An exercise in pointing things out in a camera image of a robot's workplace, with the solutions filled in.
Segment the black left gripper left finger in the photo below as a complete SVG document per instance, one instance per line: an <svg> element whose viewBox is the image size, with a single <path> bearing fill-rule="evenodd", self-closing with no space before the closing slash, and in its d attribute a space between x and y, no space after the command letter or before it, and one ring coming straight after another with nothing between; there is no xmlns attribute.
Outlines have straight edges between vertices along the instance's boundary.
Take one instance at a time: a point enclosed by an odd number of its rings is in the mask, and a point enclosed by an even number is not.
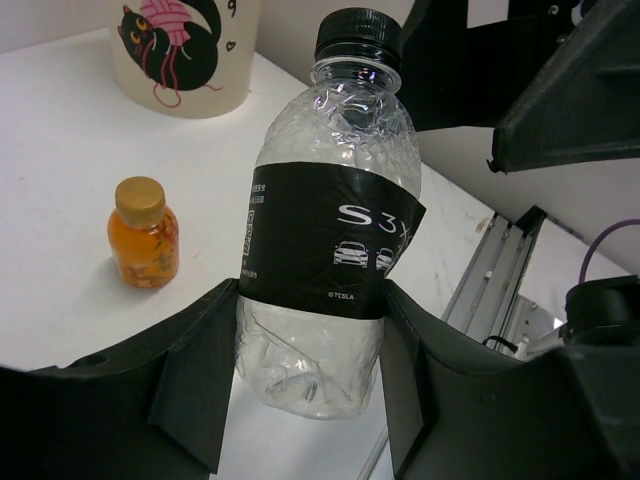
<svg viewBox="0 0 640 480"><path fill-rule="evenodd" d="M1 371L5 479L206 479L235 368L238 283L65 368Z"/></svg>

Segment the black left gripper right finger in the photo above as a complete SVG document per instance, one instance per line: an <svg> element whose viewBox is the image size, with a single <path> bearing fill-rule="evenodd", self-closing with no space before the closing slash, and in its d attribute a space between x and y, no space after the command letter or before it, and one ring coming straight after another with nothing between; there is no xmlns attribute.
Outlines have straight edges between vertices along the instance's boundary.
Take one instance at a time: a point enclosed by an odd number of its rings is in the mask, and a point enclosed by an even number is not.
<svg viewBox="0 0 640 480"><path fill-rule="evenodd" d="M635 479L639 283L566 297L563 344L529 360L495 352L393 282L380 364L397 479Z"/></svg>

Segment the orange bottle with gold cap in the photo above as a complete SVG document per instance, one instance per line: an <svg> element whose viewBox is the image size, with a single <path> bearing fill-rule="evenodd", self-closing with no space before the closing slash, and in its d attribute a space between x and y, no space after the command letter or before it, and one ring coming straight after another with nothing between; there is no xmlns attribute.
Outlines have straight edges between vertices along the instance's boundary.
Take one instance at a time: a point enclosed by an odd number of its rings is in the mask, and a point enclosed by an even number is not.
<svg viewBox="0 0 640 480"><path fill-rule="evenodd" d="M121 181L107 234L121 279L134 287L167 285L179 269L179 225L161 184L149 177Z"/></svg>

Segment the clear bottle black label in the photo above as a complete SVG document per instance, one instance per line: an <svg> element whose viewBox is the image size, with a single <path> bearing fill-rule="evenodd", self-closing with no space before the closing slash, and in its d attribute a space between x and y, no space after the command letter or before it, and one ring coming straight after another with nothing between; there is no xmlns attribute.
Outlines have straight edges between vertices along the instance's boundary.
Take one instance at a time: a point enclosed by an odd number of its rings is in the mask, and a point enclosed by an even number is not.
<svg viewBox="0 0 640 480"><path fill-rule="evenodd" d="M310 419L368 405L387 275L424 216L398 99L401 29L363 7L320 24L311 86L270 125L242 250L237 370L266 405Z"/></svg>

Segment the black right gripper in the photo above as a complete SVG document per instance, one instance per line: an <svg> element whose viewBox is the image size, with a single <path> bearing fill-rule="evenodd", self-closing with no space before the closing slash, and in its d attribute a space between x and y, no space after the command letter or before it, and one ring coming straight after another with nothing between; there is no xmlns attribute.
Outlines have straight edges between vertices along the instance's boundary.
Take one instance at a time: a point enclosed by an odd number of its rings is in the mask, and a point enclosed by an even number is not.
<svg viewBox="0 0 640 480"><path fill-rule="evenodd" d="M468 6L417 1L403 27L417 131L498 124L494 172L638 157L638 2L510 0L475 27Z"/></svg>

